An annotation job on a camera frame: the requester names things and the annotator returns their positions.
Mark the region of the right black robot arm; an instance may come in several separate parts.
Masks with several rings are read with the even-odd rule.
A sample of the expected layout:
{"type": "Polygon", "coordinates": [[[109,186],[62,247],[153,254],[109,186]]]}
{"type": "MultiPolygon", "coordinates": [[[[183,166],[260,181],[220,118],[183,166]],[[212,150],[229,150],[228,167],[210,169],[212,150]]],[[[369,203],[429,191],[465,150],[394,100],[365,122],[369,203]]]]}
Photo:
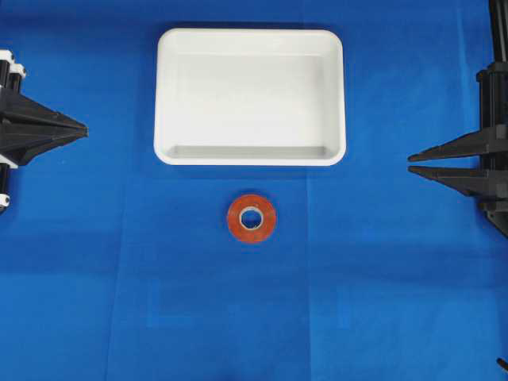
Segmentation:
{"type": "Polygon", "coordinates": [[[479,157],[478,168],[409,166],[408,171],[473,197],[485,218],[507,234],[507,2],[490,1],[494,62],[479,71],[479,130],[408,157],[412,163],[479,157]]]}

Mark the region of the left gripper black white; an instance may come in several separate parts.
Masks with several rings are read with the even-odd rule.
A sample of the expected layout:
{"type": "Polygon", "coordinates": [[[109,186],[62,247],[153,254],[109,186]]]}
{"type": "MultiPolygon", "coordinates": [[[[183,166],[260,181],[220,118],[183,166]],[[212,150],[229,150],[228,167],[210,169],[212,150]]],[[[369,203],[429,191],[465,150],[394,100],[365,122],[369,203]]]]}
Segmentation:
{"type": "Polygon", "coordinates": [[[26,77],[23,65],[9,50],[1,50],[1,115],[9,121],[64,128],[1,128],[1,214],[10,205],[11,169],[27,165],[36,156],[88,137],[87,127],[17,92],[26,77]]]}

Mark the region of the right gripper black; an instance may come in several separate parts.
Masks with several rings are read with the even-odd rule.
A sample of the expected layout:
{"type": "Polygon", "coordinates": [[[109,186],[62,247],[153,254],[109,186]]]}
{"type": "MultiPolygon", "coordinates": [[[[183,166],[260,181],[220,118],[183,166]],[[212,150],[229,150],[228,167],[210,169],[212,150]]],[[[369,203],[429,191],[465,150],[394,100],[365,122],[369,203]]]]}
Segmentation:
{"type": "Polygon", "coordinates": [[[479,197],[488,221],[507,235],[507,64],[477,74],[480,131],[408,157],[410,162],[480,156],[480,168],[409,166],[408,171],[468,197],[479,197]]]}

